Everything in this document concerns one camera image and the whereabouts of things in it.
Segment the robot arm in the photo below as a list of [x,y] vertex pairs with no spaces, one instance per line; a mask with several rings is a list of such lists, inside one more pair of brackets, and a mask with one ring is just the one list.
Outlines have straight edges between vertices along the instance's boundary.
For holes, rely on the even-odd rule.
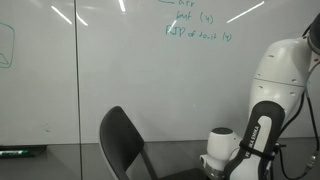
[[201,156],[212,180],[263,180],[283,123],[305,91],[320,56],[320,14],[308,37],[282,40],[264,54],[251,87],[249,123],[241,140],[232,130],[214,129]]

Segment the chair backrest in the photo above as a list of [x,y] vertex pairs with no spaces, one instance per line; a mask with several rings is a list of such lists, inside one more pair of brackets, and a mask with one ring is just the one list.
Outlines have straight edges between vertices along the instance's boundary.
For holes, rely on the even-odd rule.
[[119,106],[108,111],[100,126],[100,147],[120,180],[129,180],[126,170],[143,150],[144,140]]

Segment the black chair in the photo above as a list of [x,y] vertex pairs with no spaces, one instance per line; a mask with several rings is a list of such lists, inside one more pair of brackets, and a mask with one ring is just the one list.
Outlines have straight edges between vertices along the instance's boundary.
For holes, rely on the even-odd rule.
[[197,168],[158,178],[144,151],[144,140],[123,109],[113,107],[100,126],[100,147],[106,163],[116,180],[129,180],[126,170],[141,153],[152,180],[205,180],[206,175]]

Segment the chair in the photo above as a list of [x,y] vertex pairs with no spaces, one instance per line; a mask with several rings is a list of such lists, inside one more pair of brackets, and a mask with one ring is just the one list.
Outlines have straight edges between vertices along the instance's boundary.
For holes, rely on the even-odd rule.
[[144,140],[123,109],[113,107],[100,126],[100,148],[115,180],[129,180],[126,170],[141,153],[152,180],[206,180],[197,168],[158,178],[144,151]]

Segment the whiteboard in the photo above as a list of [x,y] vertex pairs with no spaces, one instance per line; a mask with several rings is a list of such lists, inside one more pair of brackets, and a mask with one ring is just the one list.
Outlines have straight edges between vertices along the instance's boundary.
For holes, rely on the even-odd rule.
[[[206,140],[220,126],[243,135],[263,53],[300,37],[319,7],[319,0],[78,0],[82,141],[98,142],[116,105],[146,141]],[[319,76],[311,77],[314,107]],[[284,137],[312,136],[308,116],[305,108]]]
[[79,143],[74,14],[73,0],[1,0],[0,145]]

